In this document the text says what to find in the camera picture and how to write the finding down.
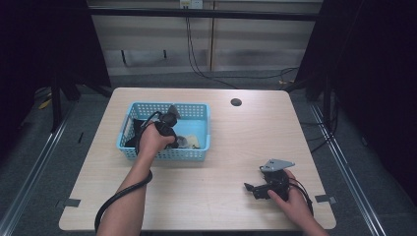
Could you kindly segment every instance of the wire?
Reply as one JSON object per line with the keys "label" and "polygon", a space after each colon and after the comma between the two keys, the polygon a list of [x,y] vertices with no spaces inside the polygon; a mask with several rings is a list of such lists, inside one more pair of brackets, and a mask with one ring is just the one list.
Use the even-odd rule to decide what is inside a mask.
{"label": "wire", "polygon": [[317,147],[313,148],[310,151],[310,153],[313,153],[316,150],[320,149],[322,146],[324,146],[328,142],[328,140],[334,138],[334,134],[336,133],[337,124],[338,124],[338,108],[339,108],[339,102],[338,102],[338,99],[336,97],[335,100],[334,100],[333,111],[332,111],[332,116],[333,117],[332,117],[332,119],[330,121],[330,123],[334,123],[334,125],[333,124],[330,124],[330,130],[329,130],[330,134],[328,135],[328,137],[326,137],[326,139],[325,139],[325,141],[323,143],[321,143]]}
{"label": "wire", "polygon": [[98,226],[100,225],[101,222],[101,218],[104,214],[104,212],[108,209],[108,207],[110,207],[110,205],[112,205],[114,202],[116,202],[117,200],[119,200],[120,198],[126,196],[127,194],[132,193],[133,191],[142,188],[144,185],[146,185],[147,183],[150,182],[150,180],[152,180],[152,172],[149,171],[148,177],[137,183],[134,184],[130,187],[127,187],[126,189],[116,193],[115,195],[113,195],[113,197],[111,197],[110,199],[108,199],[103,206],[101,206],[100,210],[98,211],[97,215],[95,216],[95,222],[94,222],[94,229],[95,229],[95,233],[97,233],[98,231]]}
{"label": "wire", "polygon": [[281,81],[284,82],[283,79],[283,75],[288,74],[294,70],[299,69],[299,67],[291,67],[291,68],[285,68],[282,69],[280,71],[280,73],[278,75],[272,75],[272,76],[266,76],[266,77],[243,77],[243,76],[213,76],[213,77],[209,77],[207,75],[205,75],[199,68],[198,64],[197,64],[197,59],[196,59],[196,55],[194,53],[194,45],[193,45],[193,39],[191,36],[191,25],[190,25],[190,19],[186,18],[186,25],[187,25],[187,48],[188,48],[188,60],[190,62],[190,66],[193,69],[194,73],[196,73],[198,76],[203,77],[205,79],[211,80],[211,81],[216,81],[219,83],[222,83],[224,85],[227,85],[229,87],[232,87],[234,89],[238,89],[237,87],[233,86],[232,84],[229,84],[227,82],[224,81],[220,81],[217,79],[254,79],[254,80],[265,80],[265,79],[272,79],[272,78],[277,78],[277,77],[281,77]]}
{"label": "wire", "polygon": [[293,179],[293,178],[288,178],[290,180],[293,180],[295,182],[297,182],[302,188],[300,188],[300,186],[293,184],[293,183],[289,183],[290,186],[297,188],[304,196],[304,198],[306,199],[307,202],[307,207],[310,210],[310,213],[312,214],[312,216],[314,216],[314,212],[313,212],[313,202],[311,201],[309,194],[307,193],[306,188],[304,188],[303,184],[300,183],[300,181]]}

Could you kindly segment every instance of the hand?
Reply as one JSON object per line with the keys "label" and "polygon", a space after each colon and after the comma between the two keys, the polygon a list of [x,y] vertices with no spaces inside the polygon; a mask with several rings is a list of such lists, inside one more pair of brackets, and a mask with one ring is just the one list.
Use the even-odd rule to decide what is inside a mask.
{"label": "hand", "polygon": [[[290,178],[290,183],[298,185],[298,183],[294,181],[295,176],[291,173],[291,171],[285,169],[285,172]],[[328,235],[310,213],[304,196],[298,189],[291,186],[289,187],[287,202],[272,190],[268,190],[268,194],[270,198],[276,202],[278,207],[284,211],[285,215],[292,222],[301,227],[307,235]]]}
{"label": "hand", "polygon": [[173,136],[164,137],[156,129],[153,123],[149,123],[140,140],[140,156],[156,156],[167,145],[175,142]]}

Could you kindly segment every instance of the finger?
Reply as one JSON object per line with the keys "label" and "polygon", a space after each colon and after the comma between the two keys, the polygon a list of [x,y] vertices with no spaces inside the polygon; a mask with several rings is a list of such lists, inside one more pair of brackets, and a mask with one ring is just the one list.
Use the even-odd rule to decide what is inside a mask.
{"label": "finger", "polygon": [[175,142],[175,137],[173,136],[162,136],[162,138],[167,144],[172,144]]}
{"label": "finger", "polygon": [[286,202],[273,190],[268,190],[270,198],[279,206],[279,208],[285,208]]}
{"label": "finger", "polygon": [[288,169],[284,169],[285,173],[288,175],[288,178],[295,179],[295,176]]}

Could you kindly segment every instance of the black curtain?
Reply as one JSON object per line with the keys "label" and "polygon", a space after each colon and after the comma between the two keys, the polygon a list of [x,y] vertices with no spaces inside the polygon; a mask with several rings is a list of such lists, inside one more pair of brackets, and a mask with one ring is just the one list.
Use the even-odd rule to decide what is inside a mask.
{"label": "black curtain", "polygon": [[53,10],[73,7],[86,8],[87,2],[0,1],[1,153],[13,144],[35,91],[49,87],[52,76],[62,85],[110,87],[91,16]]}

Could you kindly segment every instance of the round hole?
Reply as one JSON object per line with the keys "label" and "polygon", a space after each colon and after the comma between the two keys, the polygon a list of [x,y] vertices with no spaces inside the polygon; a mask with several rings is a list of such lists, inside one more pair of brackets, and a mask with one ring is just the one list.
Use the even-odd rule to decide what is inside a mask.
{"label": "round hole", "polygon": [[230,101],[230,103],[232,103],[232,105],[234,105],[234,106],[240,106],[240,105],[242,105],[242,100],[241,100],[241,99],[239,99],[239,98],[233,98],[233,99]]}

